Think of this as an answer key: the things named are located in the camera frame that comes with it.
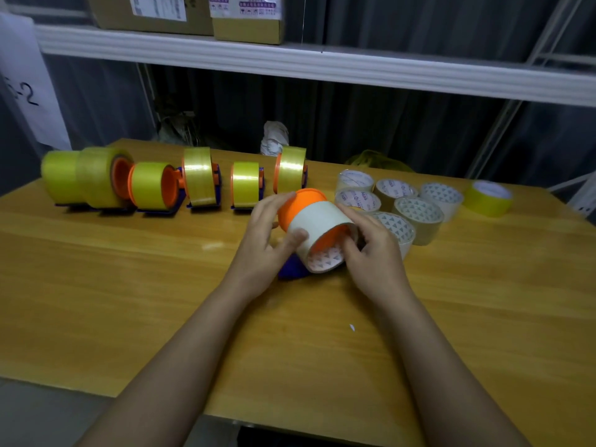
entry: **forearm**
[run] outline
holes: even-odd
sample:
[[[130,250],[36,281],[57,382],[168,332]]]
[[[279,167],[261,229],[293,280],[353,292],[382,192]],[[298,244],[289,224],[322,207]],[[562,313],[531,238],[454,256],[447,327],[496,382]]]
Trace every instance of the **forearm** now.
[[[527,446],[411,290],[386,308],[432,446]]]
[[[80,446],[181,446],[201,413],[228,336],[246,306],[216,289],[142,369]]]

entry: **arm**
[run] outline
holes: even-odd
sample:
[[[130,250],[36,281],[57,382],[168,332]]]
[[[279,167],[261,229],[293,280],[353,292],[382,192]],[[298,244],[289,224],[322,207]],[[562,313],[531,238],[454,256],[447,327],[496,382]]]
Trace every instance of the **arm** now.
[[[529,446],[416,298],[393,234],[372,217],[340,209],[358,225],[367,243],[359,251],[351,238],[344,241],[348,270],[387,324],[428,443],[433,447]]]
[[[181,446],[203,411],[228,336],[251,300],[263,293],[306,239],[304,231],[269,245],[277,210],[294,193],[257,204],[223,281],[126,386],[79,440],[90,446]]]

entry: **yellow plastic bag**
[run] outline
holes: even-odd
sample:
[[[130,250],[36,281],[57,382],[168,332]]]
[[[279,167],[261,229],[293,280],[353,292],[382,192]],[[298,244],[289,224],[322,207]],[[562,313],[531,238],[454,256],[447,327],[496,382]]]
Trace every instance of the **yellow plastic bag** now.
[[[360,155],[354,155],[348,158],[346,165],[364,166],[369,168],[391,169],[394,171],[414,172],[414,170],[405,163],[387,158],[380,152],[365,150]]]

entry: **hand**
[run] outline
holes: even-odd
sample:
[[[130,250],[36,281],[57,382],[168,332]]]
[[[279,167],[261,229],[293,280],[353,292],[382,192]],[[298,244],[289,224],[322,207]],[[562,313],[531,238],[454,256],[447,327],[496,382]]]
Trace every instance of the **hand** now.
[[[383,307],[402,295],[412,294],[395,236],[377,219],[344,205],[338,207],[357,225],[367,243],[362,251],[350,237],[341,244],[347,269],[361,292]]]
[[[277,211],[287,201],[296,197],[294,192],[274,194],[260,201],[250,215],[246,233],[234,260],[225,274],[221,287],[240,293],[248,299],[257,298],[267,290],[283,264],[296,248],[308,238],[304,229],[288,233],[276,248],[269,244],[271,228]]]

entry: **cardboard box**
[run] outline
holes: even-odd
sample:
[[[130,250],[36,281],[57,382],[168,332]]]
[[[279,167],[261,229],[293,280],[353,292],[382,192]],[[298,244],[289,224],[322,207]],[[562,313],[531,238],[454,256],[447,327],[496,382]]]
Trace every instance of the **cardboard box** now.
[[[208,0],[88,0],[103,29],[213,35]]]
[[[216,39],[259,44],[284,40],[283,0],[209,0]]]

